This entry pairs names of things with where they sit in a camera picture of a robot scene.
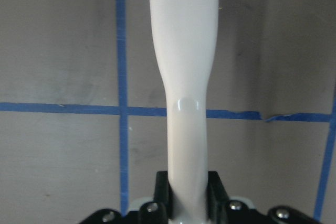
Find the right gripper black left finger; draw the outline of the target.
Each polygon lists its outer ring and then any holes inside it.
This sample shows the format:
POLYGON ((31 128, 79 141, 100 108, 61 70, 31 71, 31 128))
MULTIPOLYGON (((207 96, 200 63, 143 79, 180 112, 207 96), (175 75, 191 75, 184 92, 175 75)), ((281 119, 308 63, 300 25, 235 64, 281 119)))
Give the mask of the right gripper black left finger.
POLYGON ((154 195, 139 209, 139 223, 168 223, 172 214, 171 188, 167 171, 156 173, 154 195))

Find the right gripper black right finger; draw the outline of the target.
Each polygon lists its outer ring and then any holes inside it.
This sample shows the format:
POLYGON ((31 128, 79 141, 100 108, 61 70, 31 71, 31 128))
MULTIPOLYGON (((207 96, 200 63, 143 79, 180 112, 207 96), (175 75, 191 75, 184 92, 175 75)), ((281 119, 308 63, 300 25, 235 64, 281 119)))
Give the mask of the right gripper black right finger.
POLYGON ((250 209, 243 201, 229 198, 218 172, 208 172, 207 196, 210 223, 250 223, 250 209))

